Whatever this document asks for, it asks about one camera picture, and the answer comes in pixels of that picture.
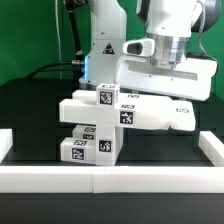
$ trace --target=cable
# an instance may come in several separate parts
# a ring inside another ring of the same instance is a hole
[[[59,62],[59,63],[53,63],[53,64],[48,64],[44,65],[34,72],[31,72],[29,75],[26,76],[27,79],[32,79],[38,72],[43,71],[47,68],[52,68],[52,67],[57,67],[57,66],[62,66],[62,65],[72,65],[72,62]]]
[[[202,37],[202,33],[203,33],[203,30],[205,27],[205,17],[206,17],[205,4],[200,0],[198,0],[198,3],[202,7],[202,18],[201,18],[199,31],[198,31],[198,46],[199,46],[200,50],[203,52],[203,54],[207,55],[206,50],[204,49],[204,47],[202,46],[202,43],[201,43],[201,37]]]
[[[55,0],[55,21],[56,21],[56,31],[58,39],[59,61],[62,62],[62,46],[61,46],[61,35],[60,35],[59,16],[58,16],[58,0]]]

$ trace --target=white block stack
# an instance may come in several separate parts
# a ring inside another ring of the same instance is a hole
[[[195,128],[190,102],[172,101],[166,96],[120,93],[119,86],[115,84],[101,84],[97,91],[74,92],[72,100],[65,99],[60,103],[60,121],[96,125],[77,125],[70,143],[68,139],[62,143],[61,153],[67,154],[61,155],[61,158],[64,161],[74,161],[71,159],[71,142],[75,142],[75,139],[88,140],[92,141],[88,143],[91,146],[95,144],[95,154],[90,153],[95,157],[91,162],[80,162],[101,166],[115,165],[123,145],[124,128],[158,130],[171,127],[186,131]],[[90,148],[85,148],[85,155],[89,155],[87,151],[92,150]]]

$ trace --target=white block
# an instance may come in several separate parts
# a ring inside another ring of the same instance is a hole
[[[177,130],[195,129],[191,102],[143,95],[127,100],[128,95],[131,94],[121,94],[115,107],[96,106],[93,101],[64,100],[60,103],[60,121],[148,130],[170,126]]]
[[[76,125],[72,131],[73,138],[96,140],[96,126]]]
[[[171,117],[171,128],[176,130],[195,130],[195,116],[191,102],[174,100]]]
[[[12,147],[12,130],[0,129],[0,163],[7,155],[8,151]]]
[[[96,165],[114,166],[123,145],[122,129],[97,125]]]
[[[74,100],[84,100],[84,101],[96,102],[96,91],[76,90],[72,94],[72,98]]]
[[[97,109],[93,102],[65,99],[59,106],[61,122],[96,124]]]
[[[142,101],[141,103],[119,103],[119,126],[137,129],[168,129],[170,127],[172,100],[168,97],[163,101]]]
[[[61,143],[61,161],[95,164],[96,142],[76,138],[65,138]]]
[[[118,126],[118,114],[114,107],[99,107],[90,101],[65,99],[60,103],[61,122]]]
[[[102,83],[97,86],[96,103],[98,106],[114,107],[118,102],[120,86]]]
[[[198,146],[216,167],[224,167],[224,145],[210,131],[201,131]]]

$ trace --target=green wall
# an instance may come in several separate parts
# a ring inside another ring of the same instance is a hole
[[[144,36],[144,28],[135,16],[137,0],[118,0],[128,14],[127,39]],[[0,85],[25,77],[36,68],[59,61],[55,26],[54,0],[10,0],[0,2]],[[220,71],[213,78],[212,91],[224,99],[224,13],[218,23],[202,37],[207,52],[220,62]],[[90,16],[88,6],[77,9],[76,16],[84,53],[90,50]],[[63,0],[59,0],[59,17],[63,60],[74,58],[70,25]],[[190,50],[198,52],[196,35]]]

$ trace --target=black cable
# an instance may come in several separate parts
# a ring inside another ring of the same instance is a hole
[[[78,27],[77,27],[74,12],[68,12],[68,15],[69,15],[70,23],[71,23],[72,34],[73,34],[76,52],[82,52],[80,38],[79,38],[79,34],[78,34]]]
[[[37,70],[31,72],[29,75],[26,76],[26,78],[32,79],[38,72],[43,71],[44,69],[62,66],[62,65],[72,65],[72,63],[71,62],[59,62],[59,63],[44,65],[44,66],[38,68]]]
[[[82,67],[77,67],[74,69],[49,69],[49,70],[42,70],[39,72],[74,72],[74,71],[80,71],[80,70],[82,70]]]

